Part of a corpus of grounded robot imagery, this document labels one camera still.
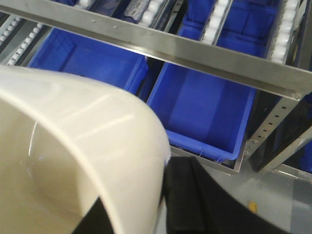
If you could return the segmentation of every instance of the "blue plastic bin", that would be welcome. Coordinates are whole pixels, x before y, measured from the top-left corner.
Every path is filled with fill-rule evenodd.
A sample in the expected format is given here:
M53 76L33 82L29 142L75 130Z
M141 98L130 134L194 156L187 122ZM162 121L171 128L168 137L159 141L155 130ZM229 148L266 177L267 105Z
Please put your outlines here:
M214 0L189 0L189 9L183 19L183 24L203 28L211 13L213 2ZM224 23L223 31L267 41L278 11L278 0L270 0L268 4L260 5L246 0L234 0Z
M147 72L143 55L53 29L29 67L100 80L136 93Z
M312 173L312 141L305 146L304 154L299 164L303 171Z
M78 0L53 0L66 5L74 6Z
M198 39L200 33L189 26L179 31L191 39ZM240 153L254 94L253 88L166 63L147 104L160 118L172 145L221 162Z

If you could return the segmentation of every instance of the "blue crate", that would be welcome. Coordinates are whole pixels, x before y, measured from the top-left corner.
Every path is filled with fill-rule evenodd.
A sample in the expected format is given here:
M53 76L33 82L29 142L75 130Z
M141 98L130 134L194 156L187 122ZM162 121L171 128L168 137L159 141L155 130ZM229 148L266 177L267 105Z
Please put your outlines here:
M301 170L312 173L312 141L305 146L299 165Z
M198 39L200 33L189 26L179 31L191 39ZM229 40L222 35L220 39ZM233 44L228 47L237 49ZM160 118L172 145L222 162L240 153L254 95L253 88L166 63L147 104Z
M78 0L53 0L66 5L74 6Z
M213 2L214 0L189 0L189 9L183 19L183 24L202 28L211 13ZM278 11L278 0L269 0L267 4L261 5L246 0L234 0L224 23L223 31L267 41Z
M59 29L52 30L28 66L93 78L134 94L148 69L142 55Z

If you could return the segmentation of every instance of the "stainless steel rail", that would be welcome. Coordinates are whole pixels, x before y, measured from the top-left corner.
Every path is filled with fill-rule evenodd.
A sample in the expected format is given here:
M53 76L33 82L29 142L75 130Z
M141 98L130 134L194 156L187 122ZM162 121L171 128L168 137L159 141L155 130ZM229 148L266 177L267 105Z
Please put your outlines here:
M300 100L312 90L312 73L309 71L57 2L1 0L0 10L293 100Z

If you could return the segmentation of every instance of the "gray floor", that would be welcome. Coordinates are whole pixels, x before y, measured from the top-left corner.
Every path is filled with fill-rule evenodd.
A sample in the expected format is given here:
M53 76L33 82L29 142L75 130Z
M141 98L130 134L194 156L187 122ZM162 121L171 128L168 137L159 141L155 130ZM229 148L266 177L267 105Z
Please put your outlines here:
M293 234L312 234L312 185L272 172L259 175L249 163L234 176L205 167L210 175L243 205L257 204L257 213ZM160 209L155 234L165 234L166 207Z

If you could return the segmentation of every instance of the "white plastic container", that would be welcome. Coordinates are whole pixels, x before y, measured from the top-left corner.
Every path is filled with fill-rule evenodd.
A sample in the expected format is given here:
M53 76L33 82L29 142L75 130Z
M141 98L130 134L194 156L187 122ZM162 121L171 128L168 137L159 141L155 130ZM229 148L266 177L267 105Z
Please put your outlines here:
M169 142L137 97L70 74L0 66L0 227L70 234L100 196L115 234L151 234Z

